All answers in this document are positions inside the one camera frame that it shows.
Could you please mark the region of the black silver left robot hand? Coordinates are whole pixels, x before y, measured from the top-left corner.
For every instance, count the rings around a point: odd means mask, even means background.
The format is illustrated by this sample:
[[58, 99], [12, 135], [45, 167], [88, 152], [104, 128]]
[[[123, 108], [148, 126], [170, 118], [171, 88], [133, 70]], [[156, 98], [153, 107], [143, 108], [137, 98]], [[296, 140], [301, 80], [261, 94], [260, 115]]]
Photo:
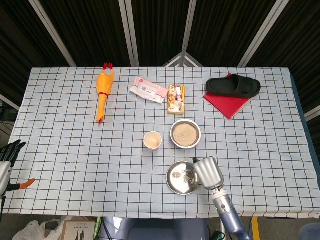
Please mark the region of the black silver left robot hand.
[[6, 192], [22, 190], [30, 187], [36, 180], [29, 179], [25, 183], [11, 184], [11, 174], [13, 167], [18, 159], [21, 149], [26, 142], [17, 140], [0, 149], [0, 196], [6, 195]]

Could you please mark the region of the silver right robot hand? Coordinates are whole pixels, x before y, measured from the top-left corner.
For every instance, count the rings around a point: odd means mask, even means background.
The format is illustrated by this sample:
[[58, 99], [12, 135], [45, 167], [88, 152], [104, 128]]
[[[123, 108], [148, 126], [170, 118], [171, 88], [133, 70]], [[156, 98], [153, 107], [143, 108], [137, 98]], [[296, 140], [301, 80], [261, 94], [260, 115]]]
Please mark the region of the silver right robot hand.
[[221, 189], [224, 185], [224, 176], [213, 156], [198, 159], [194, 157], [193, 166], [202, 186], [210, 190]]

